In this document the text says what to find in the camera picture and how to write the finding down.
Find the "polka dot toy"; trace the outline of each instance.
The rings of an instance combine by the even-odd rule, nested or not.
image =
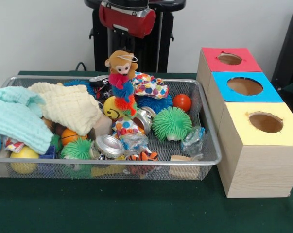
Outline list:
[[[132,79],[135,89],[135,95],[148,96],[154,99],[166,98],[169,92],[168,86],[164,84],[162,79],[156,79],[154,76],[136,72]]]
[[[113,136],[121,139],[121,136],[127,133],[144,133],[144,130],[133,122],[129,117],[124,116],[119,118],[113,125]]]

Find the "wooden box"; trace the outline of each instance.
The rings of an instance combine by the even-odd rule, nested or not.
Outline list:
[[[214,71],[262,72],[247,48],[202,48],[197,81],[202,84],[205,94]]]
[[[228,198],[290,195],[293,114],[285,103],[226,102],[218,135]]]
[[[216,133],[225,102],[283,102],[262,72],[212,72],[207,100]]]

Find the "metal mesh basket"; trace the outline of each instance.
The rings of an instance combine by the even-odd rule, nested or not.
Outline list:
[[[74,77],[16,76],[8,79],[5,86],[29,87],[37,82],[64,83]],[[169,94],[175,97],[186,94],[192,101],[189,111],[193,125],[206,129],[201,161],[170,161],[172,155],[183,155],[180,142],[160,143],[151,132],[149,149],[158,153],[158,162],[113,160],[62,160],[62,159],[10,159],[0,157],[0,177],[13,178],[78,178],[78,179],[150,179],[150,180],[203,180],[213,165],[221,160],[219,142],[214,131],[211,115],[201,85],[194,80],[166,79]]]

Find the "red ball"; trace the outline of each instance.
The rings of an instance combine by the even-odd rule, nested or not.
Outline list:
[[[191,107],[191,101],[187,95],[181,94],[174,97],[173,105],[174,107],[182,108],[185,112],[187,112]]]

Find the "circular hole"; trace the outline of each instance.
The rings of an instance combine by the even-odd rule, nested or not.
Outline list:
[[[220,62],[230,66],[236,66],[242,62],[242,59],[239,56],[230,53],[222,53],[220,56],[218,56],[218,59]]]
[[[112,138],[104,137],[103,138],[103,143],[106,144],[107,146],[111,147],[111,148],[121,149],[121,146],[119,145],[119,143],[117,143],[117,141],[115,141]]]
[[[263,87],[257,81],[244,77],[236,77],[227,81],[227,86],[242,95],[254,96],[263,91]]]
[[[250,115],[251,124],[266,133],[277,133],[282,130],[282,120],[270,113],[253,113]]]

